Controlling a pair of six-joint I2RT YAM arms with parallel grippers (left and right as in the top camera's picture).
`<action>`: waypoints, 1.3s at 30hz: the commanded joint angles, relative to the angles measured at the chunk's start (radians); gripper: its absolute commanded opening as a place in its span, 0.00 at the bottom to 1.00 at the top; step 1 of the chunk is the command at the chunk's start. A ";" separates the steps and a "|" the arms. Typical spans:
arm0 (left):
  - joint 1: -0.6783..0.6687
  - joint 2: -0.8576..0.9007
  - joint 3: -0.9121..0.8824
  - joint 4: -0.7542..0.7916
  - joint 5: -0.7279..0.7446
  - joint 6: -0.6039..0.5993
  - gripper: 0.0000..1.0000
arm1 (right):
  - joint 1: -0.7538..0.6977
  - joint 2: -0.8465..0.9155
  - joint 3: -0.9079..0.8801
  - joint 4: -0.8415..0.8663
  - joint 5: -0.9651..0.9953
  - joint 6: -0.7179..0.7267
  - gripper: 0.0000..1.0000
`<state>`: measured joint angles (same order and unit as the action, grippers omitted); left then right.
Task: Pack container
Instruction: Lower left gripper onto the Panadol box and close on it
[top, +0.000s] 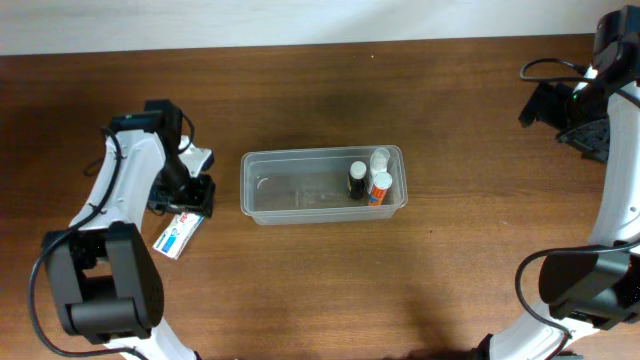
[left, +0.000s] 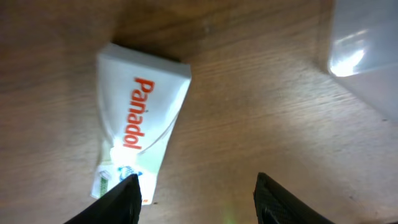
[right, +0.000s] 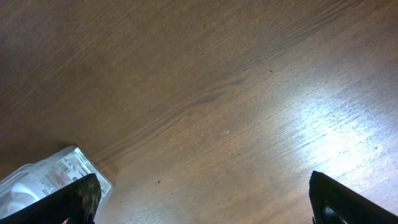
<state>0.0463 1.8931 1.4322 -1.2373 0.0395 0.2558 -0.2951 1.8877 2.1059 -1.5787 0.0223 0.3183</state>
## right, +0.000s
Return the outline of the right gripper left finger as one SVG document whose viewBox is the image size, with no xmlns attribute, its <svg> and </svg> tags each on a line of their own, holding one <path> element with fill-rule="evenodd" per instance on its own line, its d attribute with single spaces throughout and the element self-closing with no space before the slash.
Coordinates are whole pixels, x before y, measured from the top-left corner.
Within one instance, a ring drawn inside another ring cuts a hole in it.
<svg viewBox="0 0 398 224">
<path fill-rule="evenodd" d="M 1 219 L 1 224 L 93 224 L 101 200 L 95 174 L 88 174 L 32 205 Z"/>
</svg>

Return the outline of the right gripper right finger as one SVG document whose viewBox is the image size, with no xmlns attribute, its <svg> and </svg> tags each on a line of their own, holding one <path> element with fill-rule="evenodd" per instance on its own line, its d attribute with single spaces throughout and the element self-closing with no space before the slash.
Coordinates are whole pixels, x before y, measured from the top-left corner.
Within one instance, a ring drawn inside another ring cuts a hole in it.
<svg viewBox="0 0 398 224">
<path fill-rule="evenodd" d="M 321 172 L 311 174 L 309 197 L 313 224 L 397 223 L 397 215 Z"/>
</svg>

